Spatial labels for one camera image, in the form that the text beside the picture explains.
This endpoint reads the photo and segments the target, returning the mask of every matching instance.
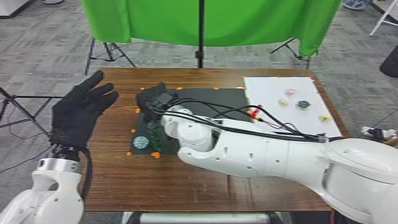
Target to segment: green backdrop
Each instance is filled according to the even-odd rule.
[[[205,0],[205,46],[300,40],[310,56],[341,0]],[[81,0],[94,38],[131,38],[197,46],[198,0]]]

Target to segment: white sheet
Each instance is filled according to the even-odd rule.
[[[285,89],[296,90],[291,96],[284,94]],[[248,103],[262,105],[275,118],[282,122],[289,122],[300,132],[325,133],[328,137],[341,136],[333,120],[319,120],[319,116],[330,116],[330,112],[309,77],[245,77],[245,95]],[[278,99],[285,99],[287,106],[280,106]],[[303,110],[296,107],[296,102],[301,100],[310,103]],[[259,113],[259,117],[273,122],[262,113]]]

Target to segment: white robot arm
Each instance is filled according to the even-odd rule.
[[[351,220],[365,224],[398,223],[392,147],[364,139],[317,143],[237,134],[170,116],[174,112],[191,114],[181,106],[170,107],[168,112],[161,124],[166,135],[179,140],[177,156],[184,163],[243,178],[282,177],[307,186]],[[225,127],[269,133],[250,122],[205,120]]]
[[[12,199],[0,224],[78,224],[83,202],[78,194],[78,162],[62,158],[38,161],[33,187]]]

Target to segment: wooden table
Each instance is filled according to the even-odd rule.
[[[310,190],[269,177],[241,179],[184,164],[175,155],[156,160],[126,156],[134,127],[134,95],[158,82],[168,88],[243,86],[241,76],[310,76],[337,127],[346,128],[321,84],[307,70],[284,69],[104,69],[120,97],[101,116],[90,141],[94,180],[88,211],[328,211]]]

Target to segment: light stand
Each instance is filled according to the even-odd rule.
[[[197,58],[197,68],[202,68],[202,59],[204,59],[204,0],[198,0],[198,48],[195,51]]]
[[[273,54],[273,53],[280,50],[280,48],[285,47],[285,48],[289,49],[291,53],[293,53],[294,58],[296,58],[300,61],[305,61],[305,69],[309,69],[310,56],[305,58],[303,56],[300,56],[300,55],[294,53],[294,51],[293,51],[293,49],[291,49],[291,47],[289,47],[289,43],[291,43],[293,40],[294,40],[294,38],[289,38],[289,39],[287,39],[287,41],[284,42],[284,44],[275,48],[275,50],[271,50],[269,54]]]
[[[5,99],[3,99],[1,110],[0,110],[0,121],[1,121],[1,119],[3,119],[3,114],[5,114],[5,110],[6,110],[6,105],[8,105],[8,103],[14,105],[15,109],[21,111],[21,113],[22,113],[22,115],[24,115],[24,117],[26,117],[24,119],[21,119],[21,120],[17,120],[17,121],[14,121],[14,122],[10,122],[10,123],[0,125],[0,128],[8,127],[8,126],[12,126],[12,125],[15,125],[15,124],[19,124],[19,123],[30,121],[30,122],[33,123],[35,127],[38,128],[42,134],[44,134],[46,137],[49,138],[49,133],[47,133],[46,129],[42,128],[40,124],[37,123],[37,121],[35,121],[35,117],[37,117],[37,115],[38,115],[38,113],[40,113],[40,111],[42,111],[42,109],[44,109],[44,107],[46,107],[49,101],[51,101],[53,99],[62,99],[62,97],[58,97],[58,96],[15,96],[15,95],[10,95],[10,94],[6,93],[6,91],[3,90],[1,87],[0,87],[0,94],[3,95],[3,98],[5,98]],[[44,104],[40,105],[40,108],[38,108],[38,110],[35,111],[33,114],[30,114],[30,112],[28,112],[26,109],[22,108],[21,104],[17,103],[17,101],[15,101],[17,98],[22,98],[22,99],[46,99],[46,102],[44,102]]]
[[[90,40],[90,50],[88,50],[88,58],[86,58],[83,75],[86,75],[86,73],[88,73],[90,61],[92,60],[102,60],[106,62],[115,62],[117,59],[124,57],[126,60],[127,60],[127,62],[129,62],[129,64],[131,64],[131,66],[136,68],[136,66],[133,64],[133,61],[131,61],[131,59],[129,59],[129,57],[127,57],[127,55],[126,55],[124,51],[120,50],[120,47],[118,47],[118,45],[115,43],[102,42],[102,47],[104,47],[104,53],[102,54],[106,54],[108,58],[99,58],[99,56],[102,54],[97,57],[92,56],[94,47],[95,47],[95,39],[92,38],[92,40]],[[120,53],[120,56],[118,57],[113,57],[113,52],[111,52],[113,50],[117,50],[118,53]]]

